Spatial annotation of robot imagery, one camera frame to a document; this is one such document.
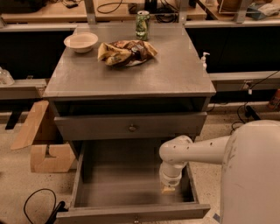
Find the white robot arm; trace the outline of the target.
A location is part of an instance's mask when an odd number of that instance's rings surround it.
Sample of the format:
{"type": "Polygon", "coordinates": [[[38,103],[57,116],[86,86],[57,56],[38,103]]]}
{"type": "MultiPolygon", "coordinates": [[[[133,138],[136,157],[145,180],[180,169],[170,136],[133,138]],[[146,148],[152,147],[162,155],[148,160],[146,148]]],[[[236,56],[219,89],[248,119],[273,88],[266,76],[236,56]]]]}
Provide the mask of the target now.
{"type": "Polygon", "coordinates": [[[189,162],[221,165],[220,224],[280,224],[280,122],[248,122],[232,135],[194,143],[178,136],[159,149],[161,183],[175,187],[189,162]]]}

